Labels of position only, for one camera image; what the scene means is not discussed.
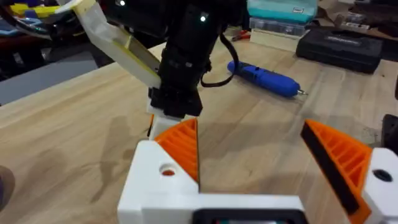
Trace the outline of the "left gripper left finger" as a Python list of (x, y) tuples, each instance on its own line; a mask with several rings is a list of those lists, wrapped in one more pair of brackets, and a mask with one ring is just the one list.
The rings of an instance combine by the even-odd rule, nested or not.
[(119, 223), (144, 223), (142, 208), (151, 195), (198, 193), (197, 131), (197, 119), (187, 119), (137, 144), (117, 207)]

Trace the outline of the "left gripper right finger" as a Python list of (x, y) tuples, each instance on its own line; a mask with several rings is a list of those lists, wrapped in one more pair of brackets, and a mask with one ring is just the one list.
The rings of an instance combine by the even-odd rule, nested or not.
[(384, 119), (379, 147), (307, 119), (300, 133), (350, 223), (397, 223), (397, 120)]

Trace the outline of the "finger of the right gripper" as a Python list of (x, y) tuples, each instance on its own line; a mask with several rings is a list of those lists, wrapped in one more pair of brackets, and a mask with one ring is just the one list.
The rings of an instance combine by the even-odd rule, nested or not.
[(164, 131), (168, 130), (172, 126), (180, 123), (182, 119), (153, 114), (151, 116), (150, 125), (148, 129), (149, 140), (154, 140), (158, 135), (162, 134)]

